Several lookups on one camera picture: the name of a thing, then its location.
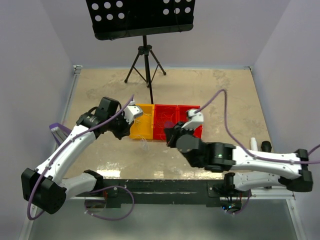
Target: plastic tray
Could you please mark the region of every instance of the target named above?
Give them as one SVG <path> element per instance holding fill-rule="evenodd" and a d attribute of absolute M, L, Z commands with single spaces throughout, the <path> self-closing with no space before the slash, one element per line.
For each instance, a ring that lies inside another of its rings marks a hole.
<path fill-rule="evenodd" d="M 177 105 L 155 105 L 153 120 L 154 140 L 166 140 L 165 125 L 174 126 L 178 122 L 177 107 Z"/>
<path fill-rule="evenodd" d="M 188 120 L 186 111 L 190 109 L 199 109 L 200 106 L 192 106 L 192 105 L 178 105 L 177 106 L 177 112 L 178 112 L 178 122 L 186 122 Z M 197 127 L 194 131 L 194 136 L 197 138 L 201 138 L 203 127 L 202 125 Z"/>
<path fill-rule="evenodd" d="M 134 120 L 130 128 L 131 139 L 152 140 L 154 135 L 154 112 L 153 104 L 137 104 L 143 110 L 143 115 Z"/>

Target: black wire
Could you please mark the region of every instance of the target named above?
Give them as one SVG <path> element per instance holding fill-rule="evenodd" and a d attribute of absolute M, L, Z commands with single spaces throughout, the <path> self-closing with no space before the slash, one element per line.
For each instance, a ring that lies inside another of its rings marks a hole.
<path fill-rule="evenodd" d="M 181 33 L 182 30 L 180 28 L 180 25 L 179 25 L 179 22 L 178 22 L 178 16 L 177 16 L 177 13 L 176 13 L 176 0 L 172 0 L 172 2 L 173 2 L 173 14 L 174 14 L 174 17 L 175 17 L 175 22 L 178 25 L 179 33 Z"/>
<path fill-rule="evenodd" d="M 130 11 L 127 12 L 126 14 L 126 20 L 125 20 L 125 33 L 122 36 L 118 36 L 116 38 L 110 39 L 111 41 L 116 40 L 116 39 L 120 39 L 120 38 L 124 38 L 127 34 L 128 34 L 128 19 L 129 19 L 129 14 Z"/>
<path fill-rule="evenodd" d="M 93 110 L 96 110 L 98 107 L 97 106 L 94 106 L 93 108 L 91 108 L 88 113 L 92 113 Z"/>

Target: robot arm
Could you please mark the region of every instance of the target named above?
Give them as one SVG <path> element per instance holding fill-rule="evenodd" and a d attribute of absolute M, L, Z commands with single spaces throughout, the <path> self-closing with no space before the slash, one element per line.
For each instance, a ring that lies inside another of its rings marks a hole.
<path fill-rule="evenodd" d="M 172 128 L 165 128 L 167 146 L 177 148 L 191 167 L 204 168 L 214 173 L 231 172 L 225 175 L 220 186 L 223 195 L 245 192 L 252 188 L 283 186 L 294 192 L 310 192 L 313 187 L 312 174 L 306 164 L 294 162 L 308 161 L 308 153 L 298 149 L 294 153 L 277 154 L 252 151 L 254 156 L 285 162 L 273 162 L 249 156 L 241 147 L 221 142 L 203 142 L 194 137 L 194 130 L 203 124 L 201 112 L 191 109 L 187 112 L 188 122 L 178 122 Z M 249 170 L 254 172 L 233 173 Z"/>
<path fill-rule="evenodd" d="M 123 110 L 123 113 L 114 120 L 93 131 L 88 131 L 80 137 L 76 137 L 115 115 L 118 106 L 120 106 L 118 101 L 103 97 L 98 107 L 94 107 L 80 116 L 67 139 L 48 159 L 35 170 L 27 168 L 21 175 L 24 199 L 29 201 L 35 183 L 43 173 L 45 174 L 43 174 L 32 203 L 49 214 L 57 212 L 65 200 L 69 198 L 84 192 L 100 189 L 103 177 L 91 170 L 86 170 L 81 175 L 73 178 L 63 179 L 63 177 L 78 156 L 101 134 L 111 131 L 119 140 L 130 134 L 130 127 L 133 125 L 134 119 L 143 114 L 142 109 L 136 106 L 134 101 L 131 101 Z M 53 164 L 49 166 L 50 160 L 59 152 L 60 154 Z"/>

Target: perforated black panel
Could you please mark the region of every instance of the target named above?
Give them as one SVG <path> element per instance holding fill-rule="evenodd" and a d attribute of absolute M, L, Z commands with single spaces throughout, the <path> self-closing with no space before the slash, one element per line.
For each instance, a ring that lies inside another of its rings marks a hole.
<path fill-rule="evenodd" d="M 193 28 L 195 0 L 86 0 L 86 3 L 99 40 Z"/>

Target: black pole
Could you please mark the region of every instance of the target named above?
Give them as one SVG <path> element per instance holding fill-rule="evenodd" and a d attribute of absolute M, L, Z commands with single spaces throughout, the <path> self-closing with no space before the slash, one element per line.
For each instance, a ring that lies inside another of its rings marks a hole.
<path fill-rule="evenodd" d="M 143 39 L 143 48 L 146 50 L 148 49 L 147 36 L 142 36 L 142 39 Z M 150 90 L 151 104 L 154 104 L 154 97 L 152 94 L 152 86 L 151 86 L 150 66 L 149 66 L 149 51 L 146 51 L 144 54 L 144 65 L 145 65 L 145 78 Z"/>

